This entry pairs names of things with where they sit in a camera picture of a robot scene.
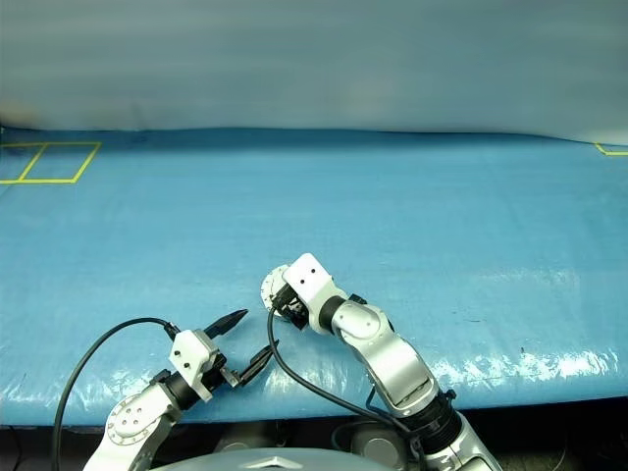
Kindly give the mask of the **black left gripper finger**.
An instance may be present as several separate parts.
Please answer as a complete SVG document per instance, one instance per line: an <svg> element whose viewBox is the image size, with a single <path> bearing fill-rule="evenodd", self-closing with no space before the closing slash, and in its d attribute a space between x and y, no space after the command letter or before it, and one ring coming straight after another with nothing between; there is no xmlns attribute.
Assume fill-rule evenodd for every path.
<svg viewBox="0 0 628 471"><path fill-rule="evenodd" d="M244 387L250 383L268 364L279 344L278 340L260 349L249 361L248 366L239 373L239 385Z"/></svg>
<svg viewBox="0 0 628 471"><path fill-rule="evenodd" d="M247 309L238 309L237 311L227 314L205 328L204 333L208 338L222 336L235 327L247 313Z"/></svg>

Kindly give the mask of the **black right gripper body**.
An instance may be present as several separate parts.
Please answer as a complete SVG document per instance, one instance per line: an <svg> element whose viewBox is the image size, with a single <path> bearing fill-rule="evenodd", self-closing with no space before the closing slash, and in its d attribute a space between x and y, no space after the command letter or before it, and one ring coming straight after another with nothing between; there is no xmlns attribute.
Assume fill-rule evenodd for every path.
<svg viewBox="0 0 628 471"><path fill-rule="evenodd" d="M291 286L283 286L271 297L274 312L282 319L303 330L309 323L309 311Z"/></svg>

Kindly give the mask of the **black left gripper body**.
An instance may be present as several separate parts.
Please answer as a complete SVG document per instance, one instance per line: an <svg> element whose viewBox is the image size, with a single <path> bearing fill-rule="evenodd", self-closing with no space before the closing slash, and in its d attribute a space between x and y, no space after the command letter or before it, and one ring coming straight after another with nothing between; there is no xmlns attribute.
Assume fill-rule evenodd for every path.
<svg viewBox="0 0 628 471"><path fill-rule="evenodd" d="M207 327L193 331L193 388L196 391L213 391L227 383L235 388L239 374L227 367L227 358L213 339L226 334L232 327Z"/></svg>

